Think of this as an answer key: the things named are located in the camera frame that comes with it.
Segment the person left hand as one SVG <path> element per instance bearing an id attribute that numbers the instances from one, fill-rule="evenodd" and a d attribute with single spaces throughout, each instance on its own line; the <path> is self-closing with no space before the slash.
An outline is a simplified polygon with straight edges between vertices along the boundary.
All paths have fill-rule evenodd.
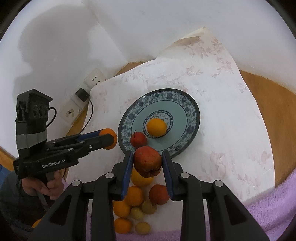
<path id="1" fill-rule="evenodd" d="M 64 189 L 64 184 L 62 182 L 62 171 L 56 171 L 54 173 L 53 180 L 44 184 L 42 181 L 27 177 L 22 179 L 22 187 L 24 192 L 29 196 L 36 196 L 37 193 L 49 196 L 51 200 L 56 200 L 62 193 Z"/>

